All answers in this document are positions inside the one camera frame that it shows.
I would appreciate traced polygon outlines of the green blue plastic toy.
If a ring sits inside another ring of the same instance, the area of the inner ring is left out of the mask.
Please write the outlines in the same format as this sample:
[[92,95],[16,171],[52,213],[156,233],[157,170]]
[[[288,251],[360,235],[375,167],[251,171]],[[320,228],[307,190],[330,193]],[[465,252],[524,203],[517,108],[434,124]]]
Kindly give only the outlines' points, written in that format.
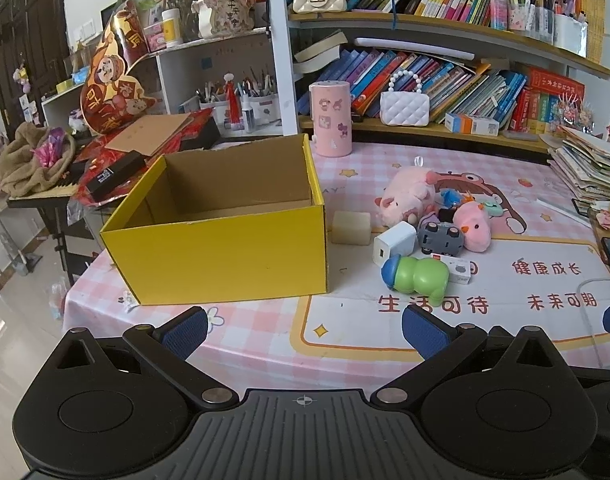
[[449,270],[433,258],[393,256],[383,264],[381,278],[390,289],[426,296],[432,307],[439,307],[445,297]]

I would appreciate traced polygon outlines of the white red small box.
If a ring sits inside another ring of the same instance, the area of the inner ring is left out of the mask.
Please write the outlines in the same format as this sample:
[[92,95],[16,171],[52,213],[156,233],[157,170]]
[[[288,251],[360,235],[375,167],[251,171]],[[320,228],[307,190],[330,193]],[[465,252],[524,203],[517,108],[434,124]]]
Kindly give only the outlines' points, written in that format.
[[471,262],[462,258],[455,258],[449,255],[432,254],[433,259],[439,260],[447,266],[449,270],[450,283],[467,285],[471,281]]

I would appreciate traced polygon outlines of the grey toy car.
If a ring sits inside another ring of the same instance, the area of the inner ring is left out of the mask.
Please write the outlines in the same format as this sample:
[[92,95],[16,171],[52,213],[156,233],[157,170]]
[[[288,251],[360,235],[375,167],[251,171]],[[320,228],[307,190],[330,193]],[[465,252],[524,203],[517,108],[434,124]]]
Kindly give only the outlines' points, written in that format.
[[421,252],[457,257],[465,248],[465,235],[447,222],[428,221],[420,226],[418,240]]

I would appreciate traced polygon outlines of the white charger cube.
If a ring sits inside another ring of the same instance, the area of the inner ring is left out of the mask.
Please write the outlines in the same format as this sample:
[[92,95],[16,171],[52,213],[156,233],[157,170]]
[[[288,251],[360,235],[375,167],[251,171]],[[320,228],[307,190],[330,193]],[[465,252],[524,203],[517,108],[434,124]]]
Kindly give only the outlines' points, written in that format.
[[398,222],[373,239],[372,260],[381,268],[393,256],[410,256],[416,248],[417,231],[406,221]]

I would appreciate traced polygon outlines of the small pink chick plush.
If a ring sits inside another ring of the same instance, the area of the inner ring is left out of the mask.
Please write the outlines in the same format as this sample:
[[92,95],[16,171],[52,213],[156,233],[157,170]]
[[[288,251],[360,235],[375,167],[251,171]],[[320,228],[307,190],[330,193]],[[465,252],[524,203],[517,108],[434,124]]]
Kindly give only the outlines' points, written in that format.
[[491,217],[484,206],[464,203],[454,214],[454,225],[464,234],[465,248],[470,252],[486,252],[492,241]]

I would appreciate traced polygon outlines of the blue orange toy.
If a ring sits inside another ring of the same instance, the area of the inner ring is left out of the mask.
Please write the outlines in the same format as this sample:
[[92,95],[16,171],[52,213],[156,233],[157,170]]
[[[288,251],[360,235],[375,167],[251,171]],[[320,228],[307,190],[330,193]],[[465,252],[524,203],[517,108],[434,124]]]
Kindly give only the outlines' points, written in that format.
[[454,188],[443,188],[439,191],[441,195],[442,207],[445,209],[456,210],[463,204],[473,202],[474,197],[469,192],[459,192]]

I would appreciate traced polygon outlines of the white sponge block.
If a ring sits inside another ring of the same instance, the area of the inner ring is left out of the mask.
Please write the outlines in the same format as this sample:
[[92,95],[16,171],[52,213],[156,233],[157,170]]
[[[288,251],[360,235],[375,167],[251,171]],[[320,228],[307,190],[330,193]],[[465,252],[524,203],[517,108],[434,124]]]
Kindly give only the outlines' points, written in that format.
[[341,245],[368,246],[371,241],[371,215],[369,212],[341,211],[334,213],[331,224],[331,242]]

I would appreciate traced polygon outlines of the large pink pig plush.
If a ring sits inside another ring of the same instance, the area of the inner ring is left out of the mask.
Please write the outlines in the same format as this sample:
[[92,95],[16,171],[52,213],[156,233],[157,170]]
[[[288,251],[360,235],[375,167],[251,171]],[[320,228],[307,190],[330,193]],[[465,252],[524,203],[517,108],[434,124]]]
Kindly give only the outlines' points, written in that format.
[[437,177],[435,171],[427,168],[401,168],[383,195],[375,199],[382,223],[388,228],[402,221],[418,226],[435,209]]

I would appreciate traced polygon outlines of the black rectangular box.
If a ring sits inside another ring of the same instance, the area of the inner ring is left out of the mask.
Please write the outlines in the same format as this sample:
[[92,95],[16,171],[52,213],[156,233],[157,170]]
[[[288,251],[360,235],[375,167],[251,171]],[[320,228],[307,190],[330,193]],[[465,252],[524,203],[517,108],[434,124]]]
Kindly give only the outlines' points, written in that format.
[[112,165],[103,169],[93,177],[86,185],[90,196],[99,202],[105,196],[111,194],[119,185],[134,177],[137,172],[145,167],[145,158],[137,151],[130,151]]

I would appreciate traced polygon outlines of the orange white small carton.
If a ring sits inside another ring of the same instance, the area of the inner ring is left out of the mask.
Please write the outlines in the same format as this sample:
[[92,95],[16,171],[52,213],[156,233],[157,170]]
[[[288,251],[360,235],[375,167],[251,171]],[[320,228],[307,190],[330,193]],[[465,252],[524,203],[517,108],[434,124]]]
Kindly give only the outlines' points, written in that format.
[[498,136],[499,133],[497,120],[464,114],[446,114],[444,126],[451,133],[473,134],[473,136]]

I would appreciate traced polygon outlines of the red white figurine pen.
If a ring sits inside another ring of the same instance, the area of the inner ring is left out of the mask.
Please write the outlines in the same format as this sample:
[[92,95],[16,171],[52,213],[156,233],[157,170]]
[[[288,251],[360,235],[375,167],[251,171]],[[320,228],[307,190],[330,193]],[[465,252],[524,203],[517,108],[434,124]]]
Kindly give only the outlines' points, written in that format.
[[228,102],[230,128],[237,130],[241,127],[241,110],[237,95],[235,94],[235,76],[232,73],[224,74],[225,95]]

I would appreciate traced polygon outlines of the white pen holder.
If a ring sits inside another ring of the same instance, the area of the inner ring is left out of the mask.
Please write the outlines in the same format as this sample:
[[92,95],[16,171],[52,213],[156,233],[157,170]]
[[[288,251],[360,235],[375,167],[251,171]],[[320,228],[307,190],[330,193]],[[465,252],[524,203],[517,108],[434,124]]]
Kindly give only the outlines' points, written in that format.
[[240,107],[239,122],[232,122],[230,103],[224,94],[215,101],[201,102],[201,110],[211,110],[216,125],[223,131],[252,133],[262,127],[277,124],[280,120],[277,94],[268,96],[243,96],[237,98]]

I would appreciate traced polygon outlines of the red fortune god decoration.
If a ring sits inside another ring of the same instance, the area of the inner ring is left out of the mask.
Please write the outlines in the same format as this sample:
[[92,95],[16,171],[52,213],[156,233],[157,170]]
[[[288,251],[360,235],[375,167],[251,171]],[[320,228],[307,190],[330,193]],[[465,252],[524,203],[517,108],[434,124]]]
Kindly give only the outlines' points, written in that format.
[[104,29],[80,94],[82,117],[94,133],[111,133],[156,104],[157,100],[147,96],[140,81],[130,74],[147,55],[136,5],[125,0]]

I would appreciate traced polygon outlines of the white yellow bottle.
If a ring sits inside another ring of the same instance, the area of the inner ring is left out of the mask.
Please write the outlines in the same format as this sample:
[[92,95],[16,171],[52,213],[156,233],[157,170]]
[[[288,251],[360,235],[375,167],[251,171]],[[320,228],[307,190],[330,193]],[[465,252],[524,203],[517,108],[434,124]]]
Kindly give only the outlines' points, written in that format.
[[162,12],[162,27],[166,47],[172,48],[183,43],[181,15],[178,8],[170,8]]

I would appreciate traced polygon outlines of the white rabbit paper bag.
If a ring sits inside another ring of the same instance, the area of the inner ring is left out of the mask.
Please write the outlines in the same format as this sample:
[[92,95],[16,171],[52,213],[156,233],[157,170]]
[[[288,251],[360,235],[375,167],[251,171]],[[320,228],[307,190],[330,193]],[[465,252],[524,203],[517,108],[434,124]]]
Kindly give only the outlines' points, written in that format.
[[193,0],[192,12],[198,17],[203,39],[238,36],[254,28],[255,0]]

